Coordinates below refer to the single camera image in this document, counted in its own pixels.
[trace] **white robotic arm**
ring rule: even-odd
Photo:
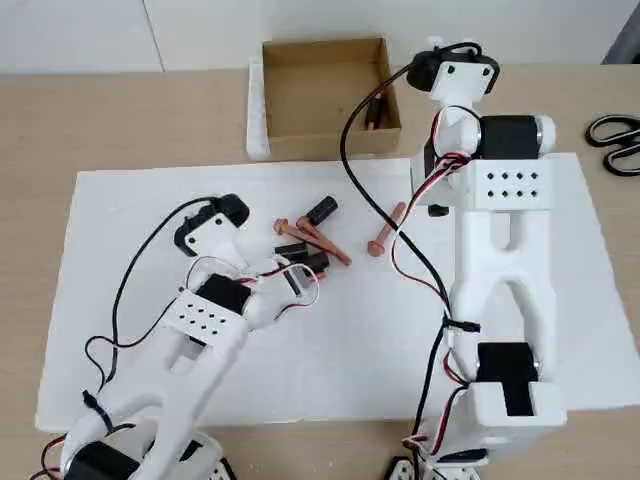
[[[549,257],[553,169],[545,157],[555,143],[555,126],[543,115],[475,113],[472,102],[491,90],[499,67],[480,52],[471,53],[465,56],[464,48],[423,52],[416,56],[418,68],[407,75],[410,84],[429,91],[441,104],[424,154],[412,162],[414,187],[437,168],[439,157],[451,153],[467,159],[464,168],[421,198],[433,215],[455,210],[452,319],[481,324],[488,298],[504,283],[524,318],[524,338],[502,343],[479,332],[447,329],[445,338],[464,382],[440,420],[424,422],[413,437],[425,467],[418,478],[476,478],[474,467],[522,449],[566,423],[554,384],[557,318]],[[493,240],[498,213],[509,216],[506,246]],[[402,468],[408,467],[399,463],[398,476],[390,478],[402,478]]]
[[[196,255],[187,276],[191,281],[142,344],[135,363],[95,398],[89,396],[93,409],[64,442],[64,478],[205,480],[223,468],[219,444],[196,433],[196,422],[249,333],[275,323],[288,306],[310,303],[313,281],[306,267],[286,266],[280,257],[261,262],[259,271],[250,268],[236,248],[235,224],[224,213],[213,213],[191,225],[187,219],[177,244]],[[214,271],[196,272],[207,259]],[[121,445],[101,441],[113,425],[136,417],[136,427],[120,434]],[[197,448],[185,458],[194,442]]]

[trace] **black scissors handle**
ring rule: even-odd
[[[606,137],[599,137],[596,130],[606,124],[621,124],[627,128],[615,132]],[[619,177],[634,177],[640,175],[640,166],[635,168],[620,168],[616,161],[640,153],[640,118],[630,115],[604,115],[594,120],[585,133],[587,143],[593,147],[606,147],[620,145],[621,148],[613,150],[603,159],[604,168]]]

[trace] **copper bolt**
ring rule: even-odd
[[[344,263],[347,266],[351,265],[351,259],[349,258],[349,256],[346,253],[344,253],[342,250],[340,250],[338,247],[336,247],[336,245],[331,240],[329,240],[326,236],[324,236],[309,221],[309,217],[307,217],[306,215],[303,217],[300,217],[296,222],[296,226],[303,232],[306,232],[309,235],[313,235],[315,238],[323,242],[327,247],[329,247],[329,248],[325,248],[325,250],[331,253],[332,255],[334,255],[342,263]]]
[[[406,204],[404,202],[399,202],[391,212],[391,219],[394,222],[397,222],[402,215],[402,212],[404,212],[405,208]],[[385,223],[376,239],[371,240],[367,244],[367,252],[369,252],[369,255],[371,255],[372,257],[379,257],[384,253],[384,243],[387,241],[390,233],[391,227],[389,226],[389,224]]]
[[[273,229],[278,235],[282,235],[286,233],[288,235],[291,235],[292,237],[297,238],[298,240],[302,240],[303,242],[310,243],[311,245],[314,245],[320,248],[321,250],[325,250],[327,252],[329,251],[329,249],[327,248],[328,246],[325,245],[322,240],[312,235],[309,235],[308,233],[305,233],[301,230],[298,230],[295,227],[292,227],[291,225],[289,225],[289,220],[287,220],[286,218],[278,218],[276,220],[276,223],[273,225]]]

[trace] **open cardboard box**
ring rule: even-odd
[[[382,38],[265,43],[262,48],[266,127],[273,158],[337,158],[345,121],[390,76]],[[395,149],[400,115],[393,86],[384,94],[379,128],[368,131],[366,108],[354,122],[350,154]]]

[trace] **copper part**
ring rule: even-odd
[[[397,223],[405,208],[406,204],[404,202],[398,202],[398,204],[391,212],[391,219]],[[387,241],[387,238],[389,238],[390,233],[391,227],[388,223],[385,223],[384,227],[382,227],[382,230],[380,230],[380,233],[378,233],[378,236],[375,238],[375,240],[371,240],[367,244],[367,252],[369,253],[369,255],[371,255],[372,257],[379,257],[380,255],[384,254],[384,244]]]

